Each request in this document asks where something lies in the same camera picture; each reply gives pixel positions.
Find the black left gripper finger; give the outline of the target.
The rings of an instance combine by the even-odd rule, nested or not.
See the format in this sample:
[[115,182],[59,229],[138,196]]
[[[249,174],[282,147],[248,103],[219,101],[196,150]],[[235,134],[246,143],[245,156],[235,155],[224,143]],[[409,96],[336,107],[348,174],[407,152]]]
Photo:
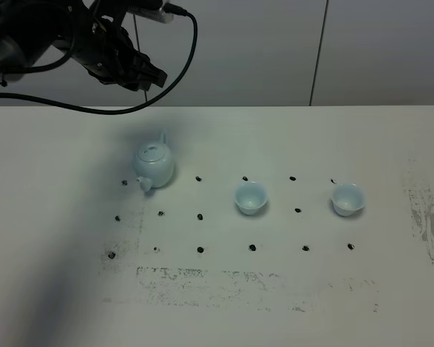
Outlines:
[[127,78],[122,78],[122,79],[120,79],[120,85],[123,88],[131,90],[131,91],[139,91],[139,90],[149,91],[150,80],[144,79],[144,78],[133,79],[133,80],[128,80]]
[[163,87],[167,79],[165,71],[155,67],[149,56],[131,48],[129,50],[128,80],[149,79],[150,86]]

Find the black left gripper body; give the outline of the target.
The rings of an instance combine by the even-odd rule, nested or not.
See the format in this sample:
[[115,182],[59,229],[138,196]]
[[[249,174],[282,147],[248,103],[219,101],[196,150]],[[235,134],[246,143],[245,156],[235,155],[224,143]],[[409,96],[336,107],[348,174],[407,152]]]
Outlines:
[[122,27],[124,18],[123,14],[104,14],[100,18],[91,14],[75,16],[76,42],[72,58],[105,85],[120,85],[120,79],[128,79],[129,50],[135,47]]

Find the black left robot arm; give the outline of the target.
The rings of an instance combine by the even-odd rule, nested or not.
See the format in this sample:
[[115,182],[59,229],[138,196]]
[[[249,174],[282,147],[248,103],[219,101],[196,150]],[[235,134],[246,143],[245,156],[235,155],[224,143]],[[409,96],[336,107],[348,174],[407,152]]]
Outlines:
[[18,80],[53,46],[104,85],[163,87],[167,74],[139,52],[123,28],[126,14],[167,22],[164,1],[1,1],[0,72]]

